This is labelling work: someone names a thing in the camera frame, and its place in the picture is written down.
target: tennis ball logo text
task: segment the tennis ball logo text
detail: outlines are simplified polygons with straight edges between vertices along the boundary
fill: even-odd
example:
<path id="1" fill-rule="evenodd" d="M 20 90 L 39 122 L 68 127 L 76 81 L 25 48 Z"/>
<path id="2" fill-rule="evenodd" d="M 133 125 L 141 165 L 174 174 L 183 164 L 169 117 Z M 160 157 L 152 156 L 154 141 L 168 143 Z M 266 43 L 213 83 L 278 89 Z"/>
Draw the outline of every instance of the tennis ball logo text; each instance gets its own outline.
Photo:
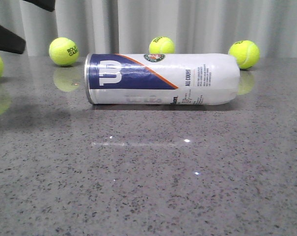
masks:
<path id="1" fill-rule="evenodd" d="M 99 65 L 99 85 L 116 84 L 122 79 L 121 63 L 115 60 L 102 60 Z"/>
<path id="2" fill-rule="evenodd" d="M 76 53 L 78 53 L 78 48 L 76 45 L 74 45 L 73 47 L 67 49 L 69 56 L 73 56 Z"/>

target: gray countertop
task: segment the gray countertop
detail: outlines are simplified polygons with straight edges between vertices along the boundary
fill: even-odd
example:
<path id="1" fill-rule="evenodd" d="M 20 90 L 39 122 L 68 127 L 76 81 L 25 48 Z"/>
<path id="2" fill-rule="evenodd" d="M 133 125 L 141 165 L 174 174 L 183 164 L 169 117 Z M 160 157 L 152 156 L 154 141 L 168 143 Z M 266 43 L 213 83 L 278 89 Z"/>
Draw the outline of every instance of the gray countertop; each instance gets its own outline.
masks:
<path id="1" fill-rule="evenodd" d="M 297 59 L 219 106 L 92 106 L 84 58 L 3 60 L 0 236 L 297 235 Z"/>

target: orange stripe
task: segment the orange stripe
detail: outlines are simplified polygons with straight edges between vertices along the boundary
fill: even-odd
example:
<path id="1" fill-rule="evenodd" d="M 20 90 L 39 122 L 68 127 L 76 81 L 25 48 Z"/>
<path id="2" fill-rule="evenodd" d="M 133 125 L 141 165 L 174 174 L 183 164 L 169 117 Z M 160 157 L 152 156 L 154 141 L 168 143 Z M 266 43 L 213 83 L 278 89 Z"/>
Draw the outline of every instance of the orange stripe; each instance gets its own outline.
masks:
<path id="1" fill-rule="evenodd" d="M 117 55 L 119 55 L 119 56 L 121 56 L 121 57 L 124 57 L 124 58 L 126 58 L 126 59 L 129 59 L 129 60 L 131 60 L 131 61 L 133 61 L 133 62 L 135 62 L 135 63 L 137 63 L 137 64 L 140 64 L 140 65 L 144 66 L 145 69 L 149 70 L 151 73 L 153 73 L 154 75 L 156 75 L 159 79 L 161 79 L 162 81 L 164 81 L 165 83 L 167 83 L 168 85 L 170 85 L 171 87 L 173 87 L 174 89 L 178 89 L 178 88 L 179 88 L 178 86 L 174 85 L 174 84 L 171 83 L 169 80 L 165 79 L 163 76 L 161 76 L 160 74 L 156 73 L 154 70 L 152 70 L 152 69 L 149 68 L 148 66 L 146 66 L 146 65 L 144 65 L 144 64 L 142 64 L 142 63 L 140 63 L 139 61 L 134 60 L 133 58 L 127 57 L 127 56 L 122 55 L 122 54 L 117 54 Z"/>

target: granite countertop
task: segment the granite countertop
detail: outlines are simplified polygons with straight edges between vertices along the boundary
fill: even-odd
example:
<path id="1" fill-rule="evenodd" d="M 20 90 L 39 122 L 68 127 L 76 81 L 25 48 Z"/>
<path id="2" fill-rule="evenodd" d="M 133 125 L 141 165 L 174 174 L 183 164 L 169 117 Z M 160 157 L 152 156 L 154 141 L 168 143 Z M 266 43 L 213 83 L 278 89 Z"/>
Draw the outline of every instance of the granite countertop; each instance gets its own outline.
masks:
<path id="1" fill-rule="evenodd" d="M 297 235 L 297 59 L 219 106 L 92 106 L 84 58 L 3 60 L 0 236 Z"/>

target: roland garros logo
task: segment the roland garros logo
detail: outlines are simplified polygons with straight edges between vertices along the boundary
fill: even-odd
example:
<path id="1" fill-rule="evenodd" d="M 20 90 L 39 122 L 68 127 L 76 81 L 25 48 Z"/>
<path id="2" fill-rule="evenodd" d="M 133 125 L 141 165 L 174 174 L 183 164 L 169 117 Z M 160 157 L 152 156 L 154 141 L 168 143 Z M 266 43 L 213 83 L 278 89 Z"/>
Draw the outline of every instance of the roland garros logo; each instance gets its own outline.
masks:
<path id="1" fill-rule="evenodd" d="M 165 58 L 164 54 L 145 54 L 145 59 L 150 62 L 158 62 Z"/>

